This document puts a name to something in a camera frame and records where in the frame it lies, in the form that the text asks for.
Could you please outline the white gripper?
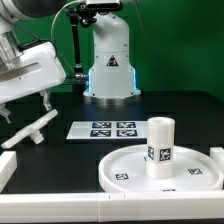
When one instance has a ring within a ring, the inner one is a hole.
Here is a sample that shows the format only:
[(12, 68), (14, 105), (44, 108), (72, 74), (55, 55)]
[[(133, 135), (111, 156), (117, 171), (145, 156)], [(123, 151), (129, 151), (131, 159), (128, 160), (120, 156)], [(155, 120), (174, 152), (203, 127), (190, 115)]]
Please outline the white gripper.
[(52, 43), (46, 42), (29, 48), (15, 59), (15, 68), (0, 73), (0, 115), (11, 122), (11, 112), (2, 103), (40, 92), (47, 111), (50, 104), (51, 87), (60, 85), (65, 80), (65, 71), (55, 57)]

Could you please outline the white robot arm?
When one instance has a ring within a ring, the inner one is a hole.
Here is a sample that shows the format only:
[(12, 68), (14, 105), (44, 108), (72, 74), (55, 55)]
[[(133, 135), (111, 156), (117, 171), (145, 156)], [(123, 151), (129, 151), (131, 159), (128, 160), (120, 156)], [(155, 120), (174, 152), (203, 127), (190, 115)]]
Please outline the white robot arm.
[[(84, 96), (107, 102), (138, 95), (129, 62), (129, 27), (114, 13), (120, 0), (76, 0), (82, 24), (91, 23), (94, 64), (88, 74)], [(65, 80), (65, 71), (54, 45), (47, 41), (24, 50), (19, 48), (13, 26), (19, 20), (57, 15), (66, 0), (0, 0), (0, 115), (10, 112), (5, 104), (36, 92), (46, 94)]]

